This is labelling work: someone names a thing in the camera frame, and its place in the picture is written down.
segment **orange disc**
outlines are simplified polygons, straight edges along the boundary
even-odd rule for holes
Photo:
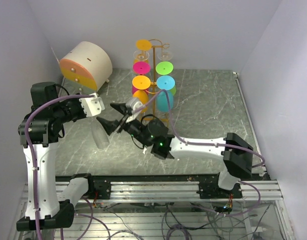
[[[146,39],[140,39],[135,43],[137,49],[142,51],[149,51],[152,48],[152,43]]]
[[[149,77],[144,75],[135,76],[132,80],[132,85],[139,90],[148,89],[151,84]]]
[[[144,90],[138,90],[132,96],[138,98],[142,104],[146,104],[149,101],[149,97]],[[147,111],[147,107],[145,107],[141,112],[144,113],[145,111]]]

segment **white wall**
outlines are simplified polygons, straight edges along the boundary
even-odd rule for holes
[[[281,0],[28,0],[59,58],[81,41],[131,68],[138,39],[171,44],[175,68],[240,71]]]
[[[28,3],[0,0],[0,240],[8,237],[27,179],[18,125],[30,112],[30,87],[59,74]]]
[[[307,240],[307,0],[282,1],[240,81],[269,173]]]

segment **white cylindrical container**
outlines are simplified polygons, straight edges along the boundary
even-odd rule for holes
[[[63,76],[94,91],[107,81],[113,72],[108,54],[96,44],[82,41],[60,62]]]

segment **gray marble tabletop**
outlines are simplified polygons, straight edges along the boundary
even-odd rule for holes
[[[101,117],[120,119],[122,115],[110,107],[111,102],[125,103],[132,96],[130,69],[114,69],[110,82],[98,91],[106,109]],[[183,137],[213,139],[237,133],[256,149],[255,139],[245,106],[232,71],[175,69],[170,74],[176,82],[172,116],[175,128]],[[70,93],[79,87],[69,80],[64,86]],[[94,143],[91,123],[95,117],[64,125],[65,137],[60,139],[56,155],[57,176],[77,173],[92,175],[161,175],[161,174],[217,174],[225,164],[201,157],[161,160],[138,149],[125,132],[109,136],[110,145],[98,149]],[[254,157],[253,164],[259,163]],[[261,167],[254,173],[263,173]]]

